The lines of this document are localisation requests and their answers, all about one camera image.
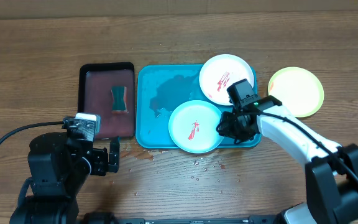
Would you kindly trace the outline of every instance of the wall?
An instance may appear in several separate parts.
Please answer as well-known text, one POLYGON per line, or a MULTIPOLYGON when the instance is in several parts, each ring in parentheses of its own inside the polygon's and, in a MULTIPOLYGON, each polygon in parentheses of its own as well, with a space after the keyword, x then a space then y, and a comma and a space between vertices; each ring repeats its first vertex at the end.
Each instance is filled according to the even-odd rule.
POLYGON ((0 0, 0 19, 358 10, 358 0, 0 0))

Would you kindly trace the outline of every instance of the sponge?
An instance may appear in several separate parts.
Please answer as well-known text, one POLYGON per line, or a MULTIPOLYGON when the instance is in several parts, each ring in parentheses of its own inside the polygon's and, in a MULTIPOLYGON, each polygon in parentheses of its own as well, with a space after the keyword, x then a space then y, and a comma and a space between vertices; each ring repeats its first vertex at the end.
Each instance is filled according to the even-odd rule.
POLYGON ((111 87, 113 114, 126 114, 127 110, 127 88, 125 86, 111 87))

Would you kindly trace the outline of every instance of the pale yellow plate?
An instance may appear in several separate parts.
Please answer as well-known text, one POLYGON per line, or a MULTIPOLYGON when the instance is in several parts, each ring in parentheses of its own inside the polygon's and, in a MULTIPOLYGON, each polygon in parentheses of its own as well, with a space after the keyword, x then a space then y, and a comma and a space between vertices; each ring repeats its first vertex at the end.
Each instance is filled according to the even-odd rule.
POLYGON ((324 101, 323 86, 318 78, 298 67, 283 68, 276 72, 268 83, 267 91, 299 118, 316 113, 324 101))

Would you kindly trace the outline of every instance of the blue tray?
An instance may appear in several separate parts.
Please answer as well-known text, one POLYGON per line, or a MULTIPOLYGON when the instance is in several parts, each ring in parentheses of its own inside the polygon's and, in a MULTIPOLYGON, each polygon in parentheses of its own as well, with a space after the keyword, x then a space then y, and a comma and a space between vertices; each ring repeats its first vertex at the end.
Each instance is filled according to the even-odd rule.
MULTIPOLYGON (((168 122, 175 108, 189 100, 211 102, 205 97, 198 83, 202 64, 148 65, 137 78, 136 140, 147 149, 178 149, 168 132, 168 122)), ((258 85, 254 72, 254 92, 258 85)), ((232 106, 214 104, 221 111, 231 111, 232 106)), ((239 145, 233 139, 224 138, 218 148, 254 147, 260 140, 257 134, 253 140, 239 145)))

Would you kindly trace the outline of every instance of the plate with red stain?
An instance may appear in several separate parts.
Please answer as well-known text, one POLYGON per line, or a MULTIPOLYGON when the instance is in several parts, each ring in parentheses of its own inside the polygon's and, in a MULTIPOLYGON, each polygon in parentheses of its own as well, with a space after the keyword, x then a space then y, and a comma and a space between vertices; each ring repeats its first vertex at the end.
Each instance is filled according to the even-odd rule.
POLYGON ((206 153, 223 140, 216 131, 222 112, 211 103, 191 100, 178 106, 168 122, 172 141, 184 151, 206 153))
POLYGON ((222 54, 209 59, 200 71, 200 87, 214 103, 230 106, 227 88, 243 79, 254 87, 254 74, 248 63, 235 55, 222 54))

